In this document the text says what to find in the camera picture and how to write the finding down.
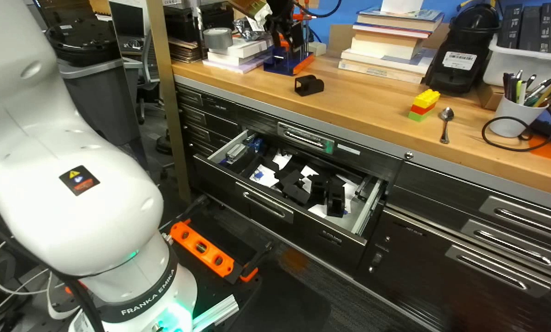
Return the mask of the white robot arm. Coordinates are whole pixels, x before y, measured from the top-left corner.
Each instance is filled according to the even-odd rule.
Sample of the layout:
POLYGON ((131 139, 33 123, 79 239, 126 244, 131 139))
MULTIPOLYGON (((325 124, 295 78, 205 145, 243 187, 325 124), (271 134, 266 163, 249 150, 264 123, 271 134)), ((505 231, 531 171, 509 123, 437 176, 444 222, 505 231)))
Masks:
POLYGON ((72 332, 194 332, 197 283, 137 159, 76 110, 24 0, 0 0, 0 217, 81 301, 72 332))

